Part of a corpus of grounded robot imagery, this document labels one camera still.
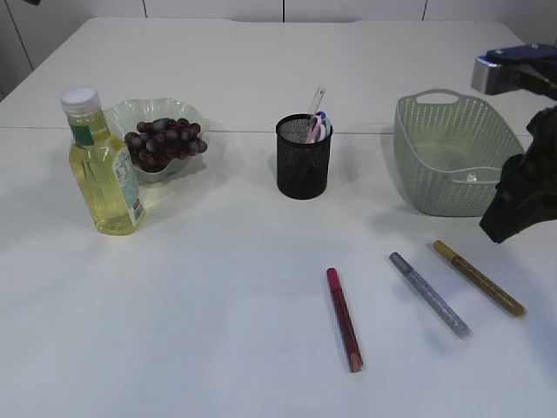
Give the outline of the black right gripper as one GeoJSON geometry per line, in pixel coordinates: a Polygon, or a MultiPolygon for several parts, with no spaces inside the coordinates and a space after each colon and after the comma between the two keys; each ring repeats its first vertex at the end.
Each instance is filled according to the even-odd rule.
{"type": "Polygon", "coordinates": [[[505,163],[498,192],[480,221],[495,244],[556,219],[556,108],[538,112],[527,130],[532,143],[505,163]]]}

